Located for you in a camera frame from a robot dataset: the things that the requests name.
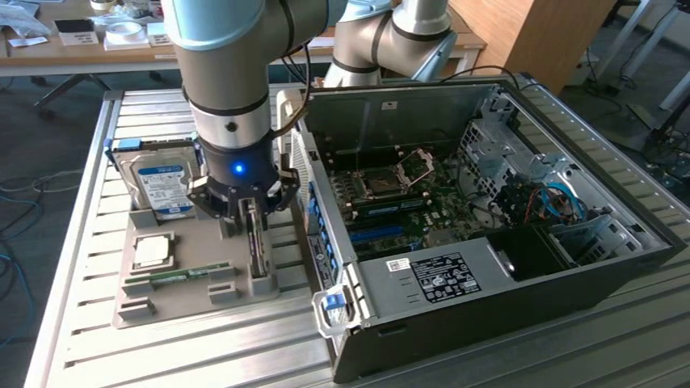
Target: white cable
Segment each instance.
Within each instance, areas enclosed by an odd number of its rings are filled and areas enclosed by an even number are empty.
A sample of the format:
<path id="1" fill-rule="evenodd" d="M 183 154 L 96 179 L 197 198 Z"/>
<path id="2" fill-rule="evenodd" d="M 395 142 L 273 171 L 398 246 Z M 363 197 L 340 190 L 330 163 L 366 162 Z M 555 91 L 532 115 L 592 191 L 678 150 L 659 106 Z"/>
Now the white cable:
<path id="1" fill-rule="evenodd" d="M 35 192 L 44 192 L 47 194 L 49 193 L 56 193 L 56 192 L 68 192 L 69 190 L 75 190 L 79 188 L 79 184 L 73 185 L 73 186 L 69 186 L 67 188 L 55 188 L 52 190 L 41 190 L 39 188 L 39 185 L 44 184 L 44 183 L 48 183 L 51 180 L 53 180 L 55 178 L 60 178 L 63 176 L 67 176 L 67 175 L 76 175 L 76 174 L 81 174 L 84 172 L 84 170 L 68 170 L 68 171 L 60 171 L 52 175 L 45 175 L 37 179 L 35 179 L 31 184 L 28 184 L 27 186 L 23 186 L 20 188 L 5 188 L 4 186 L 0 186 L 0 192 L 23 192 L 25 190 L 33 190 Z"/>

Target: paper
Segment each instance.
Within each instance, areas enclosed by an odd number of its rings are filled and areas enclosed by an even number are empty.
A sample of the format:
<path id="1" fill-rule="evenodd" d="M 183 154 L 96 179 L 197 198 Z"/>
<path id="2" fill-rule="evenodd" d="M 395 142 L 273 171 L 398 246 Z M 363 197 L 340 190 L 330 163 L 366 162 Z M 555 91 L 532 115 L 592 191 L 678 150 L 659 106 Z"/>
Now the paper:
<path id="1" fill-rule="evenodd" d="M 335 38 L 324 38 L 318 37 L 314 38 L 310 42 L 310 47 L 334 47 L 335 46 Z"/>
<path id="2" fill-rule="evenodd" d="M 48 42 L 48 39 L 45 39 L 45 36 L 39 36 L 37 38 L 29 38 L 29 39 L 9 39 L 8 40 L 12 47 L 25 47 L 32 46 L 33 44 L 40 44 Z"/>

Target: hard drive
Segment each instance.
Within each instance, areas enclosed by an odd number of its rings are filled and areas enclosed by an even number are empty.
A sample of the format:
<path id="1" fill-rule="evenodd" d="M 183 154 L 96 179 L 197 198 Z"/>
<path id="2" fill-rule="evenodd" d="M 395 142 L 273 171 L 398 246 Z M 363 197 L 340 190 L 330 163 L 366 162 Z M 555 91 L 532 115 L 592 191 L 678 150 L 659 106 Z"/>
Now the hard drive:
<path id="1" fill-rule="evenodd" d="M 136 209 L 152 209 L 159 220 L 195 215 L 187 183 L 200 173 L 189 136 L 115 140 L 105 152 L 125 181 Z"/>

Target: barcode label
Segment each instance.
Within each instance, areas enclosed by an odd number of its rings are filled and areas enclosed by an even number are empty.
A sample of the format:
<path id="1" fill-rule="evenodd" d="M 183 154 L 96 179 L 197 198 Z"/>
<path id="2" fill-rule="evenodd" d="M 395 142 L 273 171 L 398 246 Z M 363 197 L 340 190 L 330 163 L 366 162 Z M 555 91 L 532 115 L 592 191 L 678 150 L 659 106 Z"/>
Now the barcode label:
<path id="1" fill-rule="evenodd" d="M 410 259 L 390 260 L 386 262 L 386 265 L 390 272 L 402 271 L 403 269 L 410 269 Z"/>

